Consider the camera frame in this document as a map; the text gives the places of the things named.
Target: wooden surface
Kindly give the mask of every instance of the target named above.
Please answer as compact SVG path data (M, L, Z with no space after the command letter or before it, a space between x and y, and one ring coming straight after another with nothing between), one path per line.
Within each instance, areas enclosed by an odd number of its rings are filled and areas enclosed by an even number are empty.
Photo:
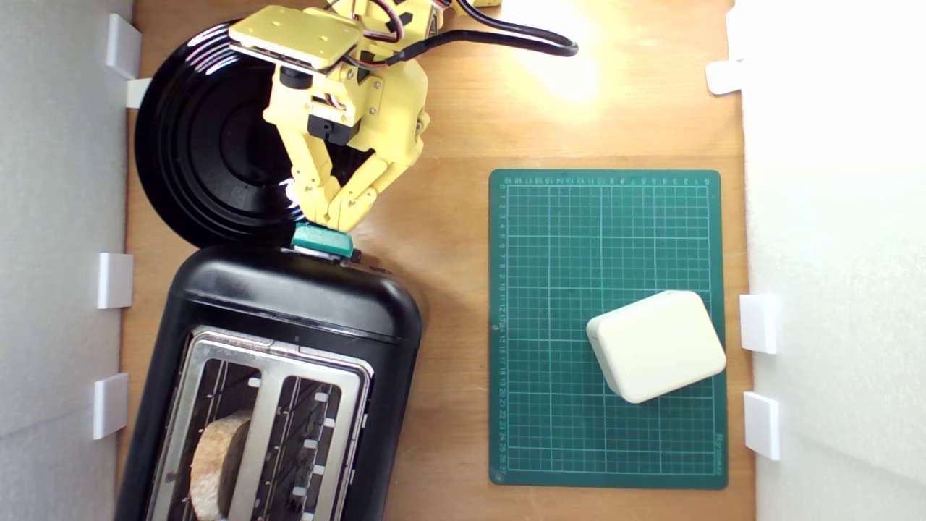
M746 291L743 137L738 95L712 97L704 66L726 57L732 0L505 0L493 16L562 32L580 54L556 58L451 44L420 61L432 126L420 162L380 198L357 246L427 292L422 345L396 454L387 519L734 521L755 517L754 463L743 443L751 360L739 346ZM284 2L307 6L303 2ZM537 10L534 6L543 5ZM137 0L142 74L251 0ZM455 20L457 26L471 20ZM488 477L488 188L495 168L707 168L723 179L730 395L730 486L723 491L498 487ZM122 368L137 405L169 281L193 249L155 215L129 172L134 305ZM122 433L120 466L131 424Z

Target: grid lines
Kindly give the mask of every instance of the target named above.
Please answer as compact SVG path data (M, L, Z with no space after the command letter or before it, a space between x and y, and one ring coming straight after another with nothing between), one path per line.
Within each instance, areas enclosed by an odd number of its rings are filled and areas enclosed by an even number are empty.
M493 481L725 486L725 375L630 404L585 335L597 314L688 289L723 339L717 173L496 171L491 202Z

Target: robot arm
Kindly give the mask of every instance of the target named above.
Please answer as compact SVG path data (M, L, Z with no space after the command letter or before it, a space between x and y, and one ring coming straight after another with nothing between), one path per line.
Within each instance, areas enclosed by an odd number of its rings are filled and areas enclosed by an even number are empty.
M533 39L441 32L451 6ZM309 222L345 233L421 154L421 135L430 123L428 78L414 57L454 41L561 56L576 52L562 36L488 19L467 0L334 0L326 9L305 10L267 6L232 26L229 35L235 50L276 64L264 119L278 129L293 164L291 199Z

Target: white bracket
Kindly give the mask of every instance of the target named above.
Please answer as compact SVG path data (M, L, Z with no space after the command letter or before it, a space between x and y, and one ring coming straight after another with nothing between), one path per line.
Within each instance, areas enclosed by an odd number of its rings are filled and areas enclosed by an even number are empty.
M712 61L705 67L711 94L725 95L743 88L749 34L748 11L744 6L733 6L727 12L727 59Z
M101 253L96 308L110 310L131 306L135 257L125 253Z
M782 458L782 426L778 401L752 391L743 393L746 447L773 462Z
M109 15L109 34L106 38L106 64L125 78L126 108L139 108L150 78L139 79L142 62L142 34L116 14Z
M142 78L139 80L129 80L129 88L125 95L126 108L141 108L144 93L151 84L151 78Z
M109 15L106 64L126 80L134 80L141 60L142 34L121 16Z
M94 384L94 439L103 439L129 423L129 374Z
M740 341L743 349L778 352L778 299L768 295L740 295Z

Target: black toaster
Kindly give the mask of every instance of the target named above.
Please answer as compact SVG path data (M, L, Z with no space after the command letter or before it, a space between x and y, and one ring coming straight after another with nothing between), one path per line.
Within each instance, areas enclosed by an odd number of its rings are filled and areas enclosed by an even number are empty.
M197 250L169 290L116 519L381 519L424 329L408 288L296 248ZM197 451L235 418L204 485ZM197 500L204 486L220 490Z

